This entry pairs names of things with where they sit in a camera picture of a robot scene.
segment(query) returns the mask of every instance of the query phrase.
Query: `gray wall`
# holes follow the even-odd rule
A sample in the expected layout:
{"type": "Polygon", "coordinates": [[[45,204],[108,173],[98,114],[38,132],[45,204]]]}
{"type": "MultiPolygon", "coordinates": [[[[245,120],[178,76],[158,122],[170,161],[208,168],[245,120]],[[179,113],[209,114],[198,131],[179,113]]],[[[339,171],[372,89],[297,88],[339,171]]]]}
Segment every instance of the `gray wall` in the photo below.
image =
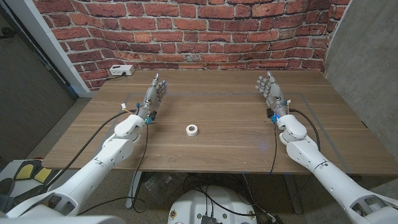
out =
{"type": "Polygon", "coordinates": [[[326,78],[398,161],[398,1],[353,0],[326,78]]]}

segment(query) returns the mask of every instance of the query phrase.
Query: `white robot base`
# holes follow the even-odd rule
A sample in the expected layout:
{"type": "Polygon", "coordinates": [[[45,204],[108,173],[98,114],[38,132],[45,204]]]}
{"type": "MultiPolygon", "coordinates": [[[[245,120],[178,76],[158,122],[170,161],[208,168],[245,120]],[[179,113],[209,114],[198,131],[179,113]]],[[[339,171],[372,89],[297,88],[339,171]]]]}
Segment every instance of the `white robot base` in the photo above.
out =
{"type": "MultiPolygon", "coordinates": [[[[220,205],[237,213],[252,214],[253,206],[233,190],[220,186],[202,186],[202,191],[220,205]]],[[[211,203],[211,200],[202,192],[190,190],[182,195],[172,205],[169,213],[168,224],[188,224],[188,223],[242,223],[255,224],[255,216],[241,216],[232,214],[223,208],[211,203]]]]}

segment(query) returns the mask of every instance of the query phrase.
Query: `white trim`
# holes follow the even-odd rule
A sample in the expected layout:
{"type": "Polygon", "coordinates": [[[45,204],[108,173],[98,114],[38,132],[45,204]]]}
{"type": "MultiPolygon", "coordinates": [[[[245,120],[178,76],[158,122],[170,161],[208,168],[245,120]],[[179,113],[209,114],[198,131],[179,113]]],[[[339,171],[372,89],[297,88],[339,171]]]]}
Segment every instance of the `white trim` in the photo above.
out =
{"type": "Polygon", "coordinates": [[[33,1],[6,0],[6,2],[43,51],[51,58],[51,61],[57,66],[62,75],[68,80],[79,97],[94,97],[96,92],[91,92],[81,79],[33,1]]]}

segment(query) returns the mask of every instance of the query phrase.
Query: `brick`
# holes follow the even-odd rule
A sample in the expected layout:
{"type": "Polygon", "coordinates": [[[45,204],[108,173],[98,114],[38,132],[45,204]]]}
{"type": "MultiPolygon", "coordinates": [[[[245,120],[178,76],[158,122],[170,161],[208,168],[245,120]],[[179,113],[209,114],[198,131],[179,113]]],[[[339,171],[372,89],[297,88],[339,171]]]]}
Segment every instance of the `brick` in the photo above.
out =
{"type": "Polygon", "coordinates": [[[249,17],[251,13],[250,6],[236,6],[236,17],[249,17]]]}
{"type": "Polygon", "coordinates": [[[130,53],[130,52],[120,52],[117,51],[114,53],[115,57],[124,59],[124,60],[141,60],[138,54],[130,53]]]}
{"type": "Polygon", "coordinates": [[[277,30],[269,30],[265,32],[257,32],[248,35],[248,42],[265,42],[272,41],[278,38],[277,30]]]}
{"type": "Polygon", "coordinates": [[[294,37],[295,29],[287,29],[279,31],[279,40],[291,39],[294,37]]]}
{"type": "Polygon", "coordinates": [[[197,32],[184,32],[184,41],[198,41],[198,33],[197,32]]]}
{"type": "Polygon", "coordinates": [[[345,6],[339,6],[336,8],[335,14],[333,18],[336,20],[340,20],[343,17],[344,11],[346,10],[345,6]]]}
{"type": "Polygon", "coordinates": [[[252,60],[252,59],[267,59],[269,58],[269,56],[271,55],[270,52],[254,52],[254,53],[250,53],[250,54],[244,54],[242,56],[243,60],[252,60]]]}
{"type": "Polygon", "coordinates": [[[263,52],[263,51],[267,51],[269,47],[269,44],[256,44],[254,46],[254,51],[255,52],[263,52]]]}
{"type": "Polygon", "coordinates": [[[112,50],[101,50],[101,54],[106,58],[114,58],[114,53],[112,50]]]}
{"type": "Polygon", "coordinates": [[[284,2],[260,4],[252,7],[252,15],[254,17],[276,16],[283,14],[284,10],[284,2]]]}
{"type": "Polygon", "coordinates": [[[134,38],[136,42],[140,43],[149,43],[150,42],[150,33],[148,32],[135,32],[134,38]]]}
{"type": "Polygon", "coordinates": [[[181,63],[180,68],[181,69],[204,69],[205,64],[204,63],[181,63]]]}
{"type": "Polygon", "coordinates": [[[80,65],[74,65],[75,69],[77,72],[82,72],[83,70],[81,69],[80,65]]]}
{"type": "Polygon", "coordinates": [[[271,46],[269,47],[269,50],[284,50],[284,49],[289,49],[294,47],[296,43],[295,39],[292,40],[283,40],[283,41],[278,41],[278,42],[274,42],[271,44],[271,46]]]}
{"type": "Polygon", "coordinates": [[[309,37],[299,37],[297,39],[296,46],[297,47],[308,47],[309,43],[310,43],[310,38],[309,37]]]}
{"type": "Polygon", "coordinates": [[[287,60],[262,60],[259,63],[260,68],[280,68],[286,67],[287,60]]]}
{"type": "Polygon", "coordinates": [[[33,3],[40,13],[75,11],[69,0],[33,1],[33,3]]]}
{"type": "Polygon", "coordinates": [[[141,58],[145,62],[154,62],[155,61],[155,55],[153,55],[153,54],[141,54],[141,58]]]}
{"type": "Polygon", "coordinates": [[[172,20],[168,18],[156,19],[158,29],[172,29],[172,20]]]}
{"type": "Polygon", "coordinates": [[[163,53],[175,54],[174,44],[162,44],[163,53]]]}
{"type": "Polygon", "coordinates": [[[83,26],[83,25],[89,25],[89,26],[95,26],[98,28],[104,28],[104,25],[102,24],[102,22],[94,17],[91,16],[87,16],[85,14],[80,14],[80,13],[73,13],[70,14],[70,17],[72,18],[72,21],[79,26],[83,26]]]}
{"type": "Polygon", "coordinates": [[[112,65],[124,65],[124,62],[118,59],[109,59],[109,60],[100,60],[98,62],[95,62],[95,64],[97,64],[98,68],[110,68],[112,67],[112,65]]]}
{"type": "Polygon", "coordinates": [[[289,1],[286,4],[286,13],[298,13],[303,11],[303,0],[289,1]]]}
{"type": "Polygon", "coordinates": [[[199,33],[199,40],[230,42],[231,34],[223,32],[201,32],[199,33]]]}
{"type": "Polygon", "coordinates": [[[348,5],[349,0],[331,0],[331,3],[333,3],[333,4],[348,5]]]}
{"type": "Polygon", "coordinates": [[[242,59],[242,55],[240,54],[235,54],[235,55],[228,55],[228,61],[229,62],[238,62],[242,59]]]}
{"type": "Polygon", "coordinates": [[[224,48],[221,44],[210,44],[211,53],[223,53],[224,48]]]}
{"type": "Polygon", "coordinates": [[[260,30],[269,30],[272,28],[272,18],[264,18],[260,20],[260,30]]]}
{"type": "Polygon", "coordinates": [[[232,39],[234,40],[234,43],[243,43],[246,41],[247,34],[243,33],[234,33],[232,35],[232,39]]]}
{"type": "Polygon", "coordinates": [[[106,78],[108,76],[109,76],[109,74],[108,74],[107,70],[98,70],[98,71],[94,71],[94,72],[80,73],[80,77],[83,80],[94,80],[94,79],[106,78]]]}
{"type": "Polygon", "coordinates": [[[197,14],[195,6],[191,5],[180,5],[180,15],[181,17],[195,18],[197,14]]]}
{"type": "Polygon", "coordinates": [[[67,51],[68,51],[68,47],[67,47],[66,43],[60,42],[60,45],[61,45],[61,47],[62,47],[62,49],[63,49],[64,52],[67,52],[67,51]]]}
{"type": "Polygon", "coordinates": [[[319,12],[307,12],[307,15],[305,15],[305,22],[306,23],[314,23],[318,21],[319,17],[319,12]]]}
{"type": "Polygon", "coordinates": [[[208,54],[200,57],[202,62],[226,62],[228,59],[226,54],[208,54]]]}
{"type": "Polygon", "coordinates": [[[102,85],[104,85],[105,80],[94,80],[90,81],[90,83],[92,87],[101,87],[102,85]]]}
{"type": "Polygon", "coordinates": [[[252,52],[254,46],[252,44],[225,44],[224,52],[225,53],[246,53],[252,52]]]}
{"type": "Polygon", "coordinates": [[[182,32],[153,32],[154,41],[182,41],[182,32]]]}
{"type": "Polygon", "coordinates": [[[83,64],[81,66],[83,66],[85,71],[93,71],[93,70],[97,70],[98,69],[97,65],[95,63],[85,63],[85,64],[83,64]]]}
{"type": "Polygon", "coordinates": [[[224,21],[214,21],[209,19],[209,30],[224,31],[224,21]]]}
{"type": "Polygon", "coordinates": [[[311,47],[319,47],[319,48],[325,48],[326,47],[326,38],[316,38],[311,40],[311,47]]]}
{"type": "Polygon", "coordinates": [[[187,4],[206,4],[206,0],[175,0],[178,3],[187,3],[187,4]]]}
{"type": "Polygon", "coordinates": [[[53,27],[51,20],[47,16],[43,16],[45,23],[48,25],[49,28],[53,27]]]}
{"type": "Polygon", "coordinates": [[[67,44],[69,45],[70,50],[87,50],[84,41],[67,42],[67,44]]]}
{"type": "Polygon", "coordinates": [[[159,44],[131,44],[130,49],[133,52],[157,54],[160,51],[160,45],[159,44]]]}
{"type": "Polygon", "coordinates": [[[118,48],[118,50],[131,50],[128,44],[120,42],[116,42],[116,48],[118,48]]]}
{"type": "Polygon", "coordinates": [[[68,57],[72,63],[102,59],[102,55],[99,51],[69,54],[68,57]]]}
{"type": "Polygon", "coordinates": [[[305,18],[305,15],[276,17],[274,19],[274,28],[298,27],[303,23],[304,18],[305,18]]]}
{"type": "Polygon", "coordinates": [[[178,16],[178,6],[172,4],[145,4],[148,16],[178,16]]]}
{"type": "Polygon", "coordinates": [[[85,8],[85,6],[82,3],[74,1],[74,0],[72,0],[71,3],[73,4],[73,6],[75,7],[75,9],[78,12],[88,15],[87,9],[85,8]]]}
{"type": "Polygon", "coordinates": [[[88,3],[86,7],[92,16],[121,17],[126,15],[124,4],[93,4],[88,3]]]}
{"type": "Polygon", "coordinates": [[[279,59],[282,58],[285,54],[284,50],[275,50],[271,54],[271,58],[279,59]]]}
{"type": "Polygon", "coordinates": [[[303,60],[301,67],[303,68],[317,68],[324,71],[323,60],[303,60]]]}
{"type": "Polygon", "coordinates": [[[144,15],[144,6],[142,4],[127,3],[127,12],[130,16],[142,16],[144,15]]]}
{"type": "Polygon", "coordinates": [[[158,62],[183,62],[184,55],[156,55],[156,61],[158,62]]]}
{"type": "Polygon", "coordinates": [[[82,27],[65,28],[65,29],[53,29],[52,30],[57,40],[67,40],[79,37],[89,37],[87,30],[82,27]]]}
{"type": "Polygon", "coordinates": [[[259,22],[257,19],[245,19],[239,21],[226,21],[225,31],[256,31],[259,22]]]}
{"type": "Polygon", "coordinates": [[[102,32],[101,32],[99,29],[97,29],[97,28],[91,28],[91,27],[89,27],[89,28],[87,28],[87,29],[89,30],[91,36],[93,36],[93,37],[99,37],[99,38],[104,38],[104,35],[102,34],[102,32]]]}
{"type": "Polygon", "coordinates": [[[286,50],[284,57],[300,57],[300,58],[309,58],[312,55],[312,49],[288,49],[286,50]]]}
{"type": "Polygon", "coordinates": [[[120,19],[120,26],[125,30],[154,30],[155,19],[152,18],[132,18],[120,19]]]}
{"type": "Polygon", "coordinates": [[[208,51],[208,44],[178,44],[178,53],[205,53],[208,51]]]}
{"type": "Polygon", "coordinates": [[[325,59],[325,50],[324,49],[315,49],[313,51],[312,58],[317,58],[317,59],[325,59]]]}
{"type": "Polygon", "coordinates": [[[302,59],[289,59],[287,61],[286,67],[290,68],[300,68],[302,59]]]}
{"type": "Polygon", "coordinates": [[[70,18],[67,15],[59,14],[59,15],[50,15],[54,26],[61,27],[61,26],[69,26],[70,25],[70,18]]]}
{"type": "Polygon", "coordinates": [[[231,6],[200,6],[198,8],[199,18],[232,19],[234,7],[231,6]]]}
{"type": "Polygon", "coordinates": [[[225,70],[238,70],[238,69],[245,69],[246,63],[245,62],[238,62],[238,63],[222,63],[220,64],[221,69],[225,70]]]}
{"type": "Polygon", "coordinates": [[[181,30],[205,30],[206,21],[196,19],[173,19],[174,25],[181,30]]]}
{"type": "Polygon", "coordinates": [[[258,2],[259,0],[228,0],[230,4],[255,4],[258,2]]]}
{"type": "Polygon", "coordinates": [[[297,28],[295,35],[322,35],[325,31],[323,25],[308,25],[297,28]]]}
{"type": "Polygon", "coordinates": [[[224,4],[225,0],[209,0],[209,4],[224,4]]]}
{"type": "Polygon", "coordinates": [[[95,48],[108,48],[111,50],[116,50],[116,45],[107,40],[103,39],[88,39],[86,40],[87,46],[89,49],[95,49],[95,48]]]}
{"type": "Polygon", "coordinates": [[[105,39],[134,42],[134,35],[130,32],[103,31],[105,39]]]}
{"type": "Polygon", "coordinates": [[[117,19],[104,19],[103,24],[107,29],[118,29],[119,22],[117,19]]]}

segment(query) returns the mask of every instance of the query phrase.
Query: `yellow object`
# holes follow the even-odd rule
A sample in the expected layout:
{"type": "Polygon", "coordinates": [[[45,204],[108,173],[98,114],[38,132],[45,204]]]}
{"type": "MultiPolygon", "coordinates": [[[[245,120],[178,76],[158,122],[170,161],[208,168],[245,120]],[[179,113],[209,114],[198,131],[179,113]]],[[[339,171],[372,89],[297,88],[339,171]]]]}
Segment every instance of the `yellow object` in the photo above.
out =
{"type": "Polygon", "coordinates": [[[19,172],[16,177],[16,180],[21,180],[21,179],[29,179],[30,174],[33,172],[34,166],[32,164],[27,164],[25,165],[19,172]]]}
{"type": "Polygon", "coordinates": [[[49,177],[51,171],[50,169],[43,168],[35,175],[34,179],[44,184],[44,181],[49,177]]]}

